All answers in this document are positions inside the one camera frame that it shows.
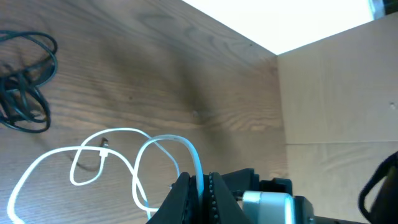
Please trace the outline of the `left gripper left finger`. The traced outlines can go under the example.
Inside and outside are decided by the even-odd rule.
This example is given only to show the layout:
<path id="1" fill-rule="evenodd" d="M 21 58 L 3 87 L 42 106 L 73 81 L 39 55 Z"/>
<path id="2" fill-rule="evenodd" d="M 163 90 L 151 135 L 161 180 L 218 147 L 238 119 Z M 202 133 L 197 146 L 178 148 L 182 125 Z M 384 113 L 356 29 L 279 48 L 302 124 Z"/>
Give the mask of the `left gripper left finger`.
<path id="1" fill-rule="evenodd" d="M 164 202 L 147 224 L 190 224 L 198 213 L 196 178 L 182 172 Z"/>

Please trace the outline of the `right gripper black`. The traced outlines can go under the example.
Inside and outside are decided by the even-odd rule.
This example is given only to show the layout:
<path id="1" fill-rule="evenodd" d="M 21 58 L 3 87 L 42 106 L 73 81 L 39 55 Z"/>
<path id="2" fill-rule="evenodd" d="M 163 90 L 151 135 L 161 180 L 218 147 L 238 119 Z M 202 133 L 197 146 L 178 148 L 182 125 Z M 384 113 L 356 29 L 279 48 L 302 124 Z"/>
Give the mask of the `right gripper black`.
<path id="1" fill-rule="evenodd" d="M 237 201 L 242 202 L 246 191 L 287 193 L 294 198 L 295 224 L 314 224 L 312 204 L 303 196 L 294 196 L 292 181 L 273 178 L 261 180 L 254 169 L 242 169 L 222 175 L 222 178 Z"/>

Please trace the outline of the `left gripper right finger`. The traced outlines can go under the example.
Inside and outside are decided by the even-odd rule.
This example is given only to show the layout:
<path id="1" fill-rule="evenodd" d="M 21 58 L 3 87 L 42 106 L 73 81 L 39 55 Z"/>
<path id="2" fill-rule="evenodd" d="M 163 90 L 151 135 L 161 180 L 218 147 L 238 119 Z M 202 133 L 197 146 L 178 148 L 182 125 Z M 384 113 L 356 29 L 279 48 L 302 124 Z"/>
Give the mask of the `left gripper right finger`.
<path id="1" fill-rule="evenodd" d="M 204 178 L 203 222 L 208 224 L 250 224 L 221 175 L 210 173 Z"/>

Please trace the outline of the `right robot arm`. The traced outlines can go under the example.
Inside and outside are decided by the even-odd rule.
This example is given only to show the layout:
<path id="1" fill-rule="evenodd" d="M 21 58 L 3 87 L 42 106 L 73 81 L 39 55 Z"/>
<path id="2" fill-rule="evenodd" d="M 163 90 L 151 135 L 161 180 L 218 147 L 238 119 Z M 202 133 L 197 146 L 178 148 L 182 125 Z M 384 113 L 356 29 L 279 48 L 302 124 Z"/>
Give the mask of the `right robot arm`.
<path id="1" fill-rule="evenodd" d="M 251 223 L 348 223 L 319 217 L 303 196 L 294 196 L 292 181 L 260 180 L 253 169 L 222 176 L 232 195 L 243 203 Z M 397 153 L 382 161 L 359 193 L 358 208 L 369 223 L 397 223 Z"/>

